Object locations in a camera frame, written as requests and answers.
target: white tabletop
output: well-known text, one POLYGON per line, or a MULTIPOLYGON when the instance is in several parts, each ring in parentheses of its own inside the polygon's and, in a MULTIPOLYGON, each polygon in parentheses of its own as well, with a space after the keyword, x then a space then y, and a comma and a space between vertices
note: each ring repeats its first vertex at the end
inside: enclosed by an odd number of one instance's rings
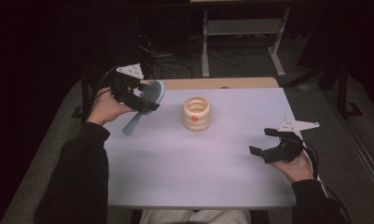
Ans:
POLYGON ((122 129, 133 116, 105 125, 109 205, 271 209, 295 203, 288 180, 248 148, 278 146, 264 129, 294 119, 283 89, 167 90, 159 109, 126 136, 122 129), (183 103, 193 96, 212 105, 212 123, 203 132, 183 123, 183 103))

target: black sweater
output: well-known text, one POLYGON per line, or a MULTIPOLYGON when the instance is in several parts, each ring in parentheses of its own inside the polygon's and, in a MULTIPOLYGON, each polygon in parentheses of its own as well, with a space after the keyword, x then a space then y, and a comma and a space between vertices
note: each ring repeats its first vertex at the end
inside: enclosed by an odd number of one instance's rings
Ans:
MULTIPOLYGON (((35 223, 106 223, 108 158, 104 127, 82 123, 76 139, 62 146, 61 155, 43 199, 35 211, 35 223)), ((346 223, 339 205, 326 197, 321 183, 303 180, 292 184, 296 195, 292 223, 346 223)))

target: hair brush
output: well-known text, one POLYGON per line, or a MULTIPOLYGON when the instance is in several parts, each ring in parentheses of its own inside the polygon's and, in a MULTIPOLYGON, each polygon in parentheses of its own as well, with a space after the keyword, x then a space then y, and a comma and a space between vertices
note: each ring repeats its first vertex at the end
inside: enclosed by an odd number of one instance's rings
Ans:
MULTIPOLYGON (((149 102, 155 102, 156 104, 158 104, 161 101, 161 99, 163 99, 165 88, 161 80, 155 80, 149 81, 148 83, 144 84, 143 87, 141 87, 139 90, 139 97, 149 102)), ((122 132, 125 135, 131 135, 134 128, 137 126, 137 123, 139 122, 140 118, 143 115, 149 115, 150 113, 152 113, 152 110, 149 110, 145 113, 138 112, 136 115, 134 115, 131 121, 129 121, 129 123, 123 128, 122 132)))

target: cream colored ring toy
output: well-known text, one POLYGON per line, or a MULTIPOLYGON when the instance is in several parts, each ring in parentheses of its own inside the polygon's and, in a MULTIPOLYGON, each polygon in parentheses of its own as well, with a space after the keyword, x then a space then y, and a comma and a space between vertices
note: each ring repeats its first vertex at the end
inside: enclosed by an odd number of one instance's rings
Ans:
POLYGON ((192 97, 184 102, 184 124, 194 132, 203 131, 210 126, 211 105, 203 97, 192 97))

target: hand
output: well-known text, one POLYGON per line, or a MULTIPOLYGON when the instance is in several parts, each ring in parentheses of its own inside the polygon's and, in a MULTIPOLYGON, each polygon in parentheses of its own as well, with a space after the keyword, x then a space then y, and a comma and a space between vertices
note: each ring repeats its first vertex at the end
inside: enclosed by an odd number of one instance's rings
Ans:
POLYGON ((277 161, 271 163, 271 165, 279 169, 291 183, 314 179, 310 160, 304 152, 300 153, 293 161, 277 161))
POLYGON ((110 88, 103 88, 97 93, 98 97, 94 101, 93 109, 87 122, 96 123, 101 126, 113 121, 119 115, 132 112, 133 109, 118 103, 112 96, 110 88))

